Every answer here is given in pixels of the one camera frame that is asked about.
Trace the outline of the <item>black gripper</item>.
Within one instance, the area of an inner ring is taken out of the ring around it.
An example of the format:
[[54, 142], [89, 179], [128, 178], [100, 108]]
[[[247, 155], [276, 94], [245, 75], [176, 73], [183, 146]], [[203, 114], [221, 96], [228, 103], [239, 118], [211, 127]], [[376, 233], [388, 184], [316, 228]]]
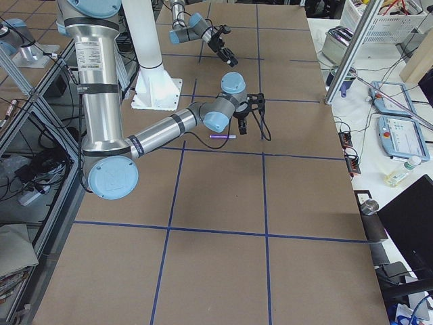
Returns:
[[260, 118], [263, 121], [265, 117], [265, 97], [263, 93], [248, 94], [246, 101], [243, 101], [240, 104], [240, 109], [233, 113], [233, 117], [237, 119], [240, 135], [247, 134], [248, 128], [246, 117], [255, 110], [258, 111]]
[[221, 38], [222, 34], [229, 34], [231, 29], [227, 25], [220, 25], [217, 27], [212, 27], [210, 31], [210, 40], [208, 42], [208, 46], [211, 50], [220, 57], [220, 59], [227, 63], [228, 65], [238, 64], [238, 60], [236, 59], [234, 53], [225, 47], [225, 42]]

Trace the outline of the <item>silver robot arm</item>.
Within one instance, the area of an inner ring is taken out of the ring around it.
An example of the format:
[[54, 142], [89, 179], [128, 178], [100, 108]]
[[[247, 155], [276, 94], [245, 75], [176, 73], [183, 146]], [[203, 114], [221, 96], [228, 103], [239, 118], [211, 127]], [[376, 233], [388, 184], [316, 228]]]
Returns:
[[[115, 40], [123, 11], [138, 61], [138, 79], [132, 106], [168, 110], [170, 115], [143, 131], [124, 136], [116, 70]], [[58, 29], [74, 39], [85, 109], [87, 137], [82, 143], [83, 172], [89, 189], [106, 200], [128, 195], [139, 180], [135, 160], [205, 125], [225, 131], [236, 118], [240, 133], [246, 117], [265, 111], [261, 93], [249, 94], [241, 74], [228, 72], [221, 92], [212, 102], [195, 102], [179, 110], [182, 80], [165, 70], [152, 4], [149, 1], [59, 1]]]
[[222, 34], [226, 35], [231, 29], [225, 25], [214, 25], [209, 18], [200, 13], [189, 14], [185, 9], [184, 1], [169, 1], [172, 13], [172, 30], [169, 38], [172, 44], [181, 44], [201, 40], [230, 67], [238, 64], [234, 53], [225, 46]]

